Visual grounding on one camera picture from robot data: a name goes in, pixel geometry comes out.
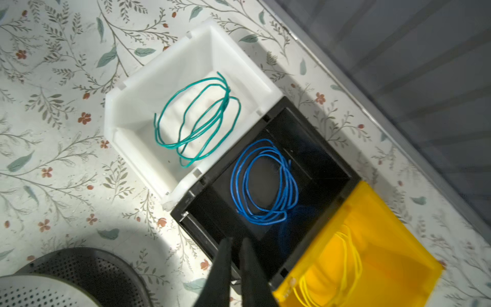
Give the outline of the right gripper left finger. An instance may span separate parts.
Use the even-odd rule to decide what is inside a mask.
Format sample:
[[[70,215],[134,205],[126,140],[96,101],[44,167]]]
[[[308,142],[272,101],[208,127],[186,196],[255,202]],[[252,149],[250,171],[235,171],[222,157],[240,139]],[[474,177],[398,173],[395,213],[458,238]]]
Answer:
[[[221,241],[212,270],[194,307],[228,307],[231,283],[231,239]]]

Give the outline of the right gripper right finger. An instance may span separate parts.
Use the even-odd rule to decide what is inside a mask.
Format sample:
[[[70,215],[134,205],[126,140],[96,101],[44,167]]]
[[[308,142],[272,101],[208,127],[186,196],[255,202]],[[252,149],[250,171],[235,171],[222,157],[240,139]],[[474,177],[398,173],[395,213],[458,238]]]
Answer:
[[[240,273],[242,306],[277,306],[268,280],[248,238],[242,241],[240,248]]]

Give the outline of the grey perforated spool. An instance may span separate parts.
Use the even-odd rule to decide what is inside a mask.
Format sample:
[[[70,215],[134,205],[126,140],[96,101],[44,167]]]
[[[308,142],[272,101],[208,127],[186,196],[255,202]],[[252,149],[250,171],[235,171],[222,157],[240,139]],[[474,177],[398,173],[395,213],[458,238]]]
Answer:
[[[152,306],[144,281],[116,255],[96,248],[60,249],[37,258],[14,276],[35,277],[33,288],[3,281],[1,306],[77,306],[71,295],[52,290],[50,281],[68,283],[99,306]]]

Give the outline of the black plastic bin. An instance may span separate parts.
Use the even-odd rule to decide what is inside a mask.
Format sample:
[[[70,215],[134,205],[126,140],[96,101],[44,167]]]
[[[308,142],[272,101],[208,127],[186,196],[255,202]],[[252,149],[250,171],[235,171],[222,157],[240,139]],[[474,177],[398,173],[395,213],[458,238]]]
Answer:
[[[185,193],[171,215],[211,260],[223,239],[232,240],[234,291],[240,291],[245,238],[277,289],[360,180],[283,97]]]

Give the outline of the yellow plastic bin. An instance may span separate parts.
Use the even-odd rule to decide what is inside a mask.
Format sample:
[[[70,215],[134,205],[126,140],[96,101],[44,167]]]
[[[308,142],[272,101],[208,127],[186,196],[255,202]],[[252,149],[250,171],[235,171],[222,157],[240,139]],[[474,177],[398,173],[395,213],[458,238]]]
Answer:
[[[280,306],[424,306],[443,270],[360,182],[273,296]]]

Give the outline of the white plastic bin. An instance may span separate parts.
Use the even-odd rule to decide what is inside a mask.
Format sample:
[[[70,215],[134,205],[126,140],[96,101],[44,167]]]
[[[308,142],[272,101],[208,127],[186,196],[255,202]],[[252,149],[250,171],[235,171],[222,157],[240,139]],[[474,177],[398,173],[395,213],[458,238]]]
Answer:
[[[281,96],[207,20],[106,95],[104,134],[171,209]]]

